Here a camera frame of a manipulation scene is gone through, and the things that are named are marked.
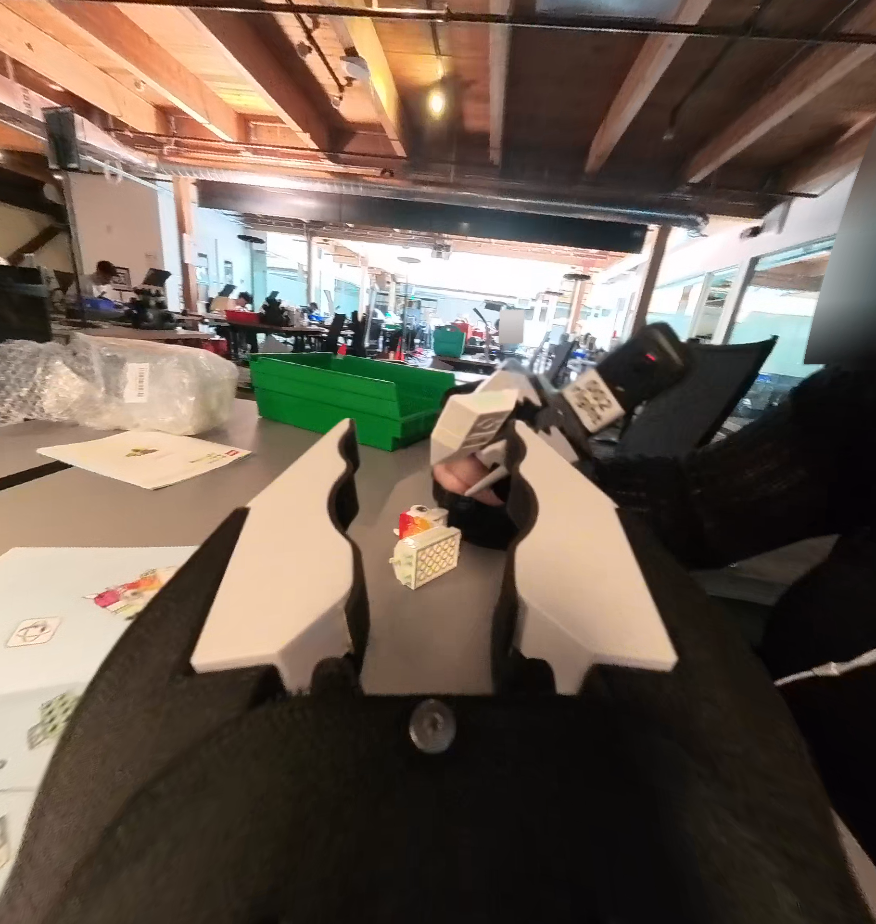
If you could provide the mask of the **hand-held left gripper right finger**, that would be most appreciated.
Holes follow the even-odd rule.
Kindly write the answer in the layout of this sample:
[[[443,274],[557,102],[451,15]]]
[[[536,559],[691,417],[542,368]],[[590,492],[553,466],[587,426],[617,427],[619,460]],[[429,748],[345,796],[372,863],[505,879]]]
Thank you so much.
[[[515,533],[494,609],[494,688],[534,677],[576,695],[603,665],[667,674],[677,662],[617,507],[524,422],[507,426]]]

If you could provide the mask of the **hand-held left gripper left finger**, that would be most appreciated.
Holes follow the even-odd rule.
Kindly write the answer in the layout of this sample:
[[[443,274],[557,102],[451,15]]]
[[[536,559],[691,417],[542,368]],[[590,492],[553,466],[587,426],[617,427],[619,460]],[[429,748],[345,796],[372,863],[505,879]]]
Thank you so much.
[[[360,549],[355,422],[321,436],[247,505],[190,658],[199,674],[273,667],[305,692],[317,666],[363,665],[369,603]]]

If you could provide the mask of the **lego head with eye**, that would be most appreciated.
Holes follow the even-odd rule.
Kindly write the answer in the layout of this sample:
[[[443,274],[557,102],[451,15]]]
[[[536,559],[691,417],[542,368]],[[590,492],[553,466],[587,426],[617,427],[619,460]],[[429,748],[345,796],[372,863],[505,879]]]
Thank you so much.
[[[448,511],[442,507],[414,505],[399,515],[398,527],[394,534],[398,539],[405,539],[436,527],[445,527]]]

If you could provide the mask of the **white studded lego block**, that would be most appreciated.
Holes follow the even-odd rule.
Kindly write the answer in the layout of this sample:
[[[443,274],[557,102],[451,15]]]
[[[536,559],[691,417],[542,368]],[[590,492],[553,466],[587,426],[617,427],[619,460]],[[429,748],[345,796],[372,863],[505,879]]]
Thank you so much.
[[[418,590],[457,567],[461,544],[459,528],[433,526],[399,539],[389,564],[400,584]]]

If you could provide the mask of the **open lego instruction booklet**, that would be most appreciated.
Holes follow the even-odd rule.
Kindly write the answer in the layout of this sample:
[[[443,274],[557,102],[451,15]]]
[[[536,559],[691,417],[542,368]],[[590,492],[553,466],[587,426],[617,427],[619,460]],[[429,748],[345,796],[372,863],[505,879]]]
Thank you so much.
[[[92,676],[193,551],[40,547],[0,556],[0,894]]]

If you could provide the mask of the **person's right hand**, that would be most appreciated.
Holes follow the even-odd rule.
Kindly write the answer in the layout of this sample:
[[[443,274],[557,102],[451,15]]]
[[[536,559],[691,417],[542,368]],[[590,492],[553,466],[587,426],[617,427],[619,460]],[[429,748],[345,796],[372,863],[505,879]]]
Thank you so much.
[[[487,468],[477,456],[466,456],[432,467],[434,480],[452,494],[467,497],[491,507],[501,507],[504,500],[492,487],[476,491],[475,486],[490,476],[493,470]]]

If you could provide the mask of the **black office chair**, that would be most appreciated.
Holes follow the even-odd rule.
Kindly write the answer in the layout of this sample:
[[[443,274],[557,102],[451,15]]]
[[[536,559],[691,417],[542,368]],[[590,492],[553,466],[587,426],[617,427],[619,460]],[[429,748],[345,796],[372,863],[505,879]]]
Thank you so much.
[[[614,456],[683,458],[709,444],[754,384],[777,342],[777,336],[732,345],[690,341],[686,374],[642,405]]]

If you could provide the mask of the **white closed booklet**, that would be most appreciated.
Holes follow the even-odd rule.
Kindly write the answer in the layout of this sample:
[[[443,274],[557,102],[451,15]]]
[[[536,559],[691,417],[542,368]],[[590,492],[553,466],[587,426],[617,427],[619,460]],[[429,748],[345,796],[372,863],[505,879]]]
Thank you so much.
[[[124,432],[98,440],[41,447],[40,456],[155,491],[222,469],[251,452],[190,436]]]

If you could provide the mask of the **green plastic storage bin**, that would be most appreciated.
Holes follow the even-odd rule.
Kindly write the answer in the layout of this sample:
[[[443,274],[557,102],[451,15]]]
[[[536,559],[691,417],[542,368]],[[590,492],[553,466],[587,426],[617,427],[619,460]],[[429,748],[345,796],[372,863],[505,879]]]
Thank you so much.
[[[262,418],[319,434],[350,419],[385,452],[427,439],[456,385],[452,372],[321,352],[257,355],[249,371]]]

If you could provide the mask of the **clear plastic bag white label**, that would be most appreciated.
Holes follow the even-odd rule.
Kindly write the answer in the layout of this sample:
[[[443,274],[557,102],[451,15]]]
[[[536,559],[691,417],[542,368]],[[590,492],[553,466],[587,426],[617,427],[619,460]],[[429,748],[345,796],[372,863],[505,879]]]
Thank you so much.
[[[69,348],[85,383],[70,411],[78,425],[197,436],[233,414],[236,366],[208,350],[89,334],[73,334]]]

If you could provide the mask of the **bubble wrap roll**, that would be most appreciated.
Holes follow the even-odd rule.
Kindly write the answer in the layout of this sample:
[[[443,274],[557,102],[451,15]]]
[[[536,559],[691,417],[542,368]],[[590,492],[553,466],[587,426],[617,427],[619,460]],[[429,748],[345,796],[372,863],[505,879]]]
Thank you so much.
[[[28,340],[0,344],[0,427],[74,422],[94,391],[88,369],[68,346]]]

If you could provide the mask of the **black computer monitor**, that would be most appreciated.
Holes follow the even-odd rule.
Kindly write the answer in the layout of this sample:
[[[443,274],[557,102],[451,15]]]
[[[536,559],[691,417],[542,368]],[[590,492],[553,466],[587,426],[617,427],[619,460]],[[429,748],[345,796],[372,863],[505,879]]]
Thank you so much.
[[[52,340],[51,298],[37,268],[0,264],[0,344]]]

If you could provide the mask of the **brown wooden post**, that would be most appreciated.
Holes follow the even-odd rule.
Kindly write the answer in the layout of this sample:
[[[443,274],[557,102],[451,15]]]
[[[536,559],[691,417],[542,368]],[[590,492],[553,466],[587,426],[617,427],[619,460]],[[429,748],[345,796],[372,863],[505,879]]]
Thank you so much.
[[[671,225],[660,225],[655,231],[655,237],[653,237],[647,261],[641,270],[641,281],[635,295],[634,304],[628,308],[623,329],[623,336],[625,339],[629,339],[631,336],[636,335],[647,324],[652,296],[659,279],[662,262],[672,231],[673,228]]]

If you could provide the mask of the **black ceiling duct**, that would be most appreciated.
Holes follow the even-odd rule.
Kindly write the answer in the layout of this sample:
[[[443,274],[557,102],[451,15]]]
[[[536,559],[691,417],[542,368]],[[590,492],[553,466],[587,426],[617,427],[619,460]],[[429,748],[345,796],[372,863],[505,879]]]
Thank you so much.
[[[498,239],[520,244],[637,254],[647,226],[473,206],[409,202],[344,193],[267,190],[213,180],[197,182],[202,207],[264,220],[360,226],[419,234]]]

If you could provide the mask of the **black wall speaker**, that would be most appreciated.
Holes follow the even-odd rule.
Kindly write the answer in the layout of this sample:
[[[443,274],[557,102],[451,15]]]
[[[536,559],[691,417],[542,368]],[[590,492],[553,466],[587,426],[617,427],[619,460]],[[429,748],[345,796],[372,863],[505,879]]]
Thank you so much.
[[[79,171],[82,163],[75,112],[67,106],[56,106],[43,108],[41,113],[47,135],[47,155],[50,167]]]

